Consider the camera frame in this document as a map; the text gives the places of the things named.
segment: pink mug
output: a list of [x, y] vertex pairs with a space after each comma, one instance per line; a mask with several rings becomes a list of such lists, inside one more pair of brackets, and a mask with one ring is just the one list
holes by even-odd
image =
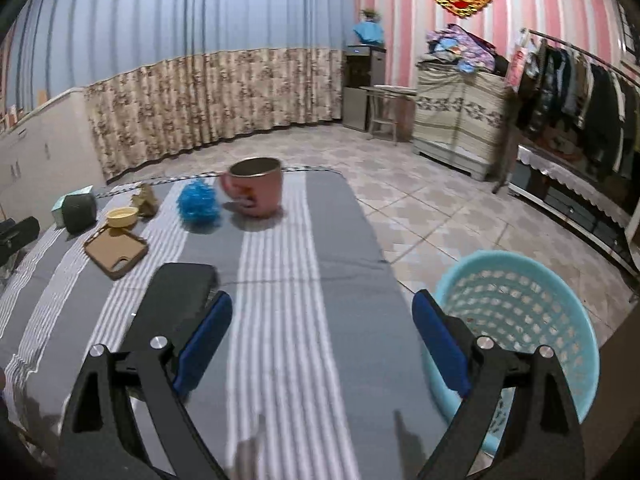
[[282, 164], [269, 156], [246, 158], [220, 175], [220, 184], [239, 212], [266, 218], [280, 208]]

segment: window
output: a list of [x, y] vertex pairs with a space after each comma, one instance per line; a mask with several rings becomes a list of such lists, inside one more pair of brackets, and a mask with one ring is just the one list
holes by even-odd
[[620, 22], [622, 23], [622, 37], [624, 39], [624, 49], [633, 59], [637, 66], [640, 66], [640, 37], [633, 23], [629, 23], [626, 18], [626, 12], [623, 7], [618, 4], [618, 12], [620, 13]]

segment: blue gripper pad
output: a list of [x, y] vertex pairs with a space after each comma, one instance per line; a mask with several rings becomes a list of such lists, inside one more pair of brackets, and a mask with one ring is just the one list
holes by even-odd
[[467, 373], [466, 357], [449, 333], [446, 325], [431, 304], [434, 301], [418, 292], [412, 301], [412, 314], [415, 327], [418, 329], [429, 354], [436, 363], [445, 384], [466, 397], [471, 391], [471, 382]]
[[200, 383], [213, 354], [216, 353], [226, 330], [231, 324], [233, 306], [226, 292], [219, 292], [204, 317], [178, 357], [178, 370], [174, 390], [185, 397]]

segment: blue curtain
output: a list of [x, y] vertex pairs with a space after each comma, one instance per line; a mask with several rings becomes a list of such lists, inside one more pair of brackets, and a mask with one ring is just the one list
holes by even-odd
[[353, 0], [30, 0], [16, 22], [6, 105], [30, 110], [136, 67], [219, 50], [316, 46], [351, 38]]

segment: basket rim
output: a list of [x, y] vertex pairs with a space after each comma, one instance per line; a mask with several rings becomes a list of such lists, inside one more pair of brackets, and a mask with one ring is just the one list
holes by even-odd
[[[546, 278], [548, 278], [551, 282], [553, 282], [559, 288], [564, 288], [564, 290], [567, 291], [569, 297], [572, 298], [574, 303], [580, 306], [580, 309], [577, 309], [577, 310], [579, 310], [580, 315], [586, 320], [587, 327], [589, 329], [588, 339], [590, 340], [591, 349], [593, 353], [593, 376], [596, 377], [596, 380], [589, 385], [588, 390], [585, 391], [584, 395], [582, 396], [582, 403], [580, 408], [578, 409], [578, 406], [576, 406], [576, 411], [578, 413], [578, 420], [580, 421], [580, 423], [582, 423], [587, 413], [589, 413], [589, 410], [591, 409], [591, 405], [593, 404], [593, 401], [596, 396], [596, 391], [598, 389], [598, 381], [600, 378], [600, 351], [598, 348], [598, 341], [596, 339], [595, 331], [591, 324], [591, 320], [589, 319], [589, 315], [586, 312], [586, 308], [584, 307], [580, 299], [575, 295], [571, 287], [567, 285], [564, 282], [564, 280], [560, 278], [560, 276], [558, 276], [552, 270], [547, 269], [543, 264], [537, 262], [536, 260], [533, 260], [528, 256], [523, 256], [522, 254], [514, 253], [512, 251], [497, 251], [497, 250], [476, 251], [475, 253], [462, 258], [460, 261], [458, 261], [455, 265], [453, 265], [443, 274], [443, 276], [440, 278], [436, 286], [434, 299], [438, 304], [443, 304], [445, 293], [459, 279], [459, 275], [463, 272], [463, 269], [465, 269], [465, 267], [468, 267], [470, 264], [474, 264], [478, 261], [481, 261], [487, 258], [495, 258], [496, 256], [500, 256], [501, 258], [506, 260], [517, 261], [520, 264], [525, 263], [530, 266], [533, 266], [536, 270], [542, 273]], [[429, 358], [431, 361], [430, 371], [433, 372], [435, 370], [437, 372], [438, 369], [435, 367], [435, 363], [433, 363], [430, 355], [429, 355]], [[444, 381], [442, 381], [442, 378], [440, 378], [441, 379], [440, 381], [433, 381], [432, 380], [433, 378], [430, 378], [430, 379], [431, 379], [430, 383], [433, 387], [440, 388], [440, 389], [444, 388], [443, 391], [438, 392], [438, 394], [436, 395], [436, 398], [440, 399], [441, 402], [445, 404], [445, 406], [441, 408], [443, 413], [447, 416], [447, 418], [452, 418], [453, 415], [458, 410], [460, 403], [462, 402], [460, 399], [460, 396], [456, 392], [449, 390], [444, 384]], [[487, 434], [482, 448], [489, 454], [495, 454], [498, 447], [498, 443], [499, 443], [499, 440], [496, 436]]]

